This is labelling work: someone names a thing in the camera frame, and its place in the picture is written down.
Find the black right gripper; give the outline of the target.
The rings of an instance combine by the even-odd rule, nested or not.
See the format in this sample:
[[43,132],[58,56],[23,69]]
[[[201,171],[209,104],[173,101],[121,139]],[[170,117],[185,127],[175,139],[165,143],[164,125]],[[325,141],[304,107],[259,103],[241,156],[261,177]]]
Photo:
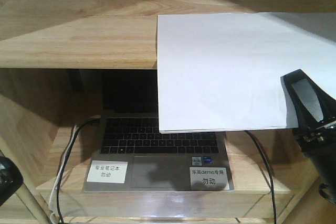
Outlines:
[[322,179],[320,196],[335,204],[335,99],[301,69],[284,75],[283,80],[298,121],[293,135]]

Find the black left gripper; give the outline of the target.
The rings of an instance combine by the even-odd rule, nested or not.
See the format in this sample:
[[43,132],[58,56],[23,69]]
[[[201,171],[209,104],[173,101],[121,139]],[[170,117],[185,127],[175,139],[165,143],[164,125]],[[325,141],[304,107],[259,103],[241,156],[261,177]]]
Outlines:
[[1,153],[1,205],[23,184],[23,176],[14,162]]

